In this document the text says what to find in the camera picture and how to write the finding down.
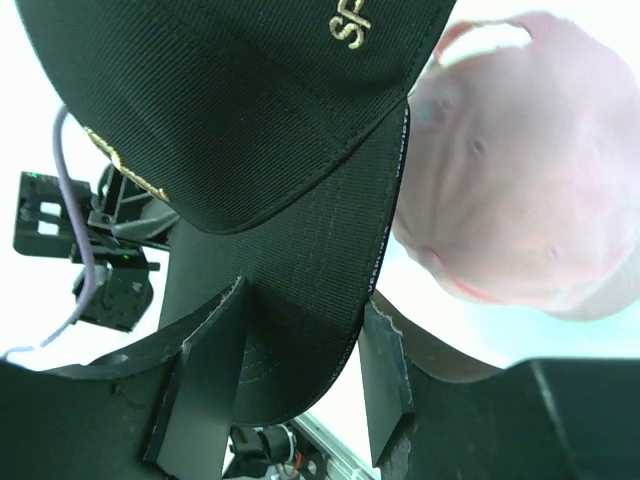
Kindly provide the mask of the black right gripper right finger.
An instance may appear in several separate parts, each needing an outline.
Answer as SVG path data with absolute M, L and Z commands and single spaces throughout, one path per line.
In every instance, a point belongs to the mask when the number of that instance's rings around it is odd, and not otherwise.
M 367 305 L 370 451 L 386 479 L 635 479 L 639 364 L 534 359 L 493 368 L 383 296 Z

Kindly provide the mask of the pink LA baseball cap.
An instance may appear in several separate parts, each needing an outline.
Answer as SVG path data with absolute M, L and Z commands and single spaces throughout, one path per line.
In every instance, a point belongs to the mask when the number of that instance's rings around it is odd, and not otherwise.
M 443 65 L 409 98 L 397 242 L 450 295 L 599 320 L 639 298 L 639 85 L 544 11 L 530 39 Z

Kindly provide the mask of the black cap gold logo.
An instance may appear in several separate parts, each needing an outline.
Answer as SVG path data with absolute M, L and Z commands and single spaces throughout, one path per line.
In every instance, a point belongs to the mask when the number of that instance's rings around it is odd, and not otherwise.
M 179 214 L 160 322 L 238 278 L 251 320 L 233 420 L 333 384 L 384 256 L 407 95 L 450 1 L 21 1 L 49 81 L 128 178 Z

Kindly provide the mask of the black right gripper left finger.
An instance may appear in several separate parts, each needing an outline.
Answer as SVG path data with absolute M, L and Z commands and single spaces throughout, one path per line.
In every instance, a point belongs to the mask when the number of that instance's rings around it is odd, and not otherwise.
M 249 286 L 93 363 L 1 366 L 5 479 L 217 479 L 239 384 Z

